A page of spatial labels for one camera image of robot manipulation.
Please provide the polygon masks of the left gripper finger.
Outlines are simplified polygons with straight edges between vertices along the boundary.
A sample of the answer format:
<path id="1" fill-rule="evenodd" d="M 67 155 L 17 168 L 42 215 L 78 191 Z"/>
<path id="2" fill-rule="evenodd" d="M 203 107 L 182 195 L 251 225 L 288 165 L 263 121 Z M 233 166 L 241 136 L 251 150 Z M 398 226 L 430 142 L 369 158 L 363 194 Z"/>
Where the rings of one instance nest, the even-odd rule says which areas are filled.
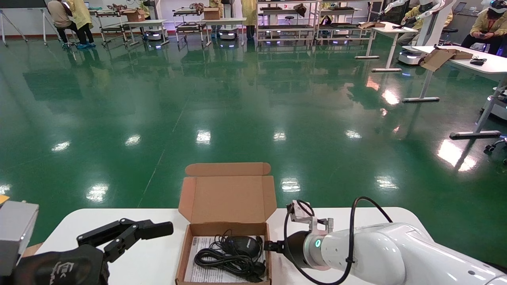
<path id="1" fill-rule="evenodd" d="M 122 218 L 78 235 L 76 241 L 79 246 L 105 245 L 103 249 L 105 261 L 112 263 L 138 240 L 162 238 L 172 235 L 173 232 L 173 224 L 170 221 L 155 224 L 151 220 L 133 221 Z"/>

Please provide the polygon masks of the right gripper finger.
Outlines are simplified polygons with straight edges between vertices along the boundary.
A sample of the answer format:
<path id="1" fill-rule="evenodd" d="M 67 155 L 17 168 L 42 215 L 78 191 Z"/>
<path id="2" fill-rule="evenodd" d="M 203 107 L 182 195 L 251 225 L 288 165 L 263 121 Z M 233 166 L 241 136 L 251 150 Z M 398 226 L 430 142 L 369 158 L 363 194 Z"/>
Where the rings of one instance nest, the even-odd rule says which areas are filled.
<path id="1" fill-rule="evenodd" d="M 264 250 L 273 251 L 277 254 L 286 253 L 286 242 L 284 240 L 279 241 L 264 241 Z"/>

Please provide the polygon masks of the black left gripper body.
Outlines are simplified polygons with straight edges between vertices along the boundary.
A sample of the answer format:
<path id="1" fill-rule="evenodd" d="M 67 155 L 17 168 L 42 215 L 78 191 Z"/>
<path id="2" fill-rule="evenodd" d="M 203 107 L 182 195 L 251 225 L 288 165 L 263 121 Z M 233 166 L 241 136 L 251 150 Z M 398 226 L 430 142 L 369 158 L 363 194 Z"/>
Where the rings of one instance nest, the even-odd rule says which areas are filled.
<path id="1" fill-rule="evenodd" d="M 11 285 L 107 285 L 104 252 L 90 245 L 22 258 L 10 275 Z"/>

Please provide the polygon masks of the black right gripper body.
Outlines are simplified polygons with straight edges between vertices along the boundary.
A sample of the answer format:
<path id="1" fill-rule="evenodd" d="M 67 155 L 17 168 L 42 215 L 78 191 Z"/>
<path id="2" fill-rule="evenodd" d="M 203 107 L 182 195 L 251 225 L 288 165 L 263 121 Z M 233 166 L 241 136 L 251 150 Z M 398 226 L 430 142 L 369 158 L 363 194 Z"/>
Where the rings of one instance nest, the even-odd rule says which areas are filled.
<path id="1" fill-rule="evenodd" d="M 305 240 L 310 231 L 297 231 L 284 238 L 284 255 L 297 268 L 313 269 L 305 257 Z"/>

